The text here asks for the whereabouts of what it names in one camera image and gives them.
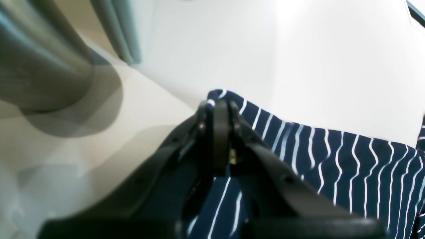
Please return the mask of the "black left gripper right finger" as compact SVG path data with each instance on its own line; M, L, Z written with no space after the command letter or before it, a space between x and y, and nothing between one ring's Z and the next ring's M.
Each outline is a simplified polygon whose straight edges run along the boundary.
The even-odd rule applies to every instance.
M245 199L242 239L387 239L383 224L364 219L318 195L273 154L228 103L230 175Z

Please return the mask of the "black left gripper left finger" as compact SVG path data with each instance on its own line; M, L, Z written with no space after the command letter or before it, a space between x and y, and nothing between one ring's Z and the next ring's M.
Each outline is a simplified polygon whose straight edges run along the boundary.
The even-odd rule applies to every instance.
M185 238L213 184L212 112L201 102L111 193L79 213L48 220L38 238Z

